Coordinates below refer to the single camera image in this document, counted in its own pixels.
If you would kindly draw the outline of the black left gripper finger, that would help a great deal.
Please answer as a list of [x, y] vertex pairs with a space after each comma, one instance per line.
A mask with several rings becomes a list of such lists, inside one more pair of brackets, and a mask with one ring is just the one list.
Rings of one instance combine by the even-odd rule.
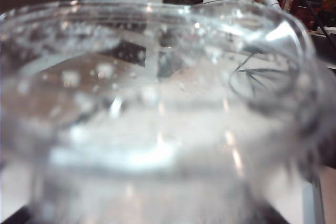
[[33, 217], [27, 206], [22, 206], [8, 218], [1, 222], [1, 224], [30, 224], [33, 222]]

